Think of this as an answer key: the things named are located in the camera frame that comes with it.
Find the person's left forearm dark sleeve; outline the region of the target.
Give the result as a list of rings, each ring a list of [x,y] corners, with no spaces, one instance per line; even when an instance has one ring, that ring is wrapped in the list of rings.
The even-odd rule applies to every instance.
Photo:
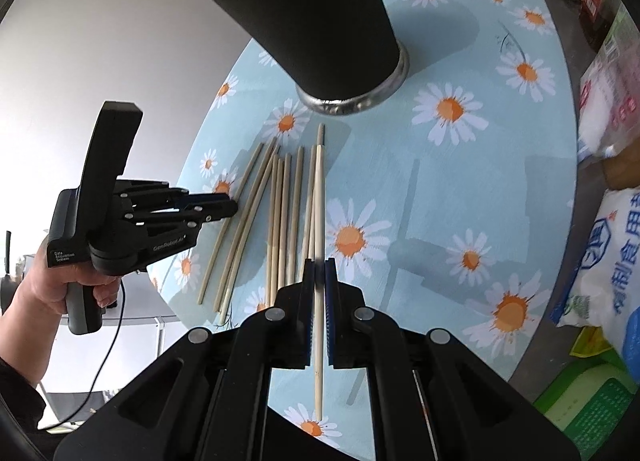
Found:
[[[46,403],[36,390],[47,371],[61,316],[38,301],[14,301],[1,316],[1,397],[17,425],[48,458],[58,437],[38,424]]]

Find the person's left hand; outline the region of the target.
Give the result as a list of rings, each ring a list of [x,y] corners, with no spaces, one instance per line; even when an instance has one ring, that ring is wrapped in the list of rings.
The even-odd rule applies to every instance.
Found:
[[[90,262],[49,267],[48,239],[38,249],[34,264],[15,292],[8,316],[36,325],[58,325],[67,313],[66,295],[72,283],[89,287],[89,294],[99,307],[115,301],[120,277],[103,275]]]

